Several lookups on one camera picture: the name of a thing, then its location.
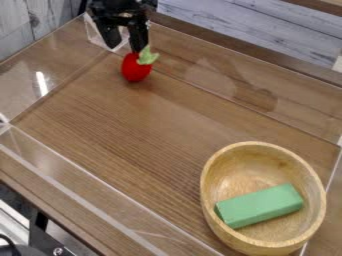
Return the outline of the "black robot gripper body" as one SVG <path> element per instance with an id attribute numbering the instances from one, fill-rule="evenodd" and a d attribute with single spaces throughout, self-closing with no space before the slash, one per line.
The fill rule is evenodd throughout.
<path id="1" fill-rule="evenodd" d="M 134 20 L 147 21 L 147 13 L 158 8 L 158 0 L 93 0 L 91 17 L 103 26 L 127 26 Z"/>

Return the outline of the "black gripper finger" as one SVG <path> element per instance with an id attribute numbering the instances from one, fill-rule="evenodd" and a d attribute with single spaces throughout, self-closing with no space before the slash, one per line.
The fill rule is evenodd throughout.
<path id="1" fill-rule="evenodd" d="M 149 44 L 149 28 L 145 24 L 129 24 L 130 45 L 135 53 L 139 53 Z"/>
<path id="2" fill-rule="evenodd" d="M 110 49 L 114 49 L 122 43 L 119 28 L 103 22 L 98 22 L 97 26 L 106 45 Z"/>

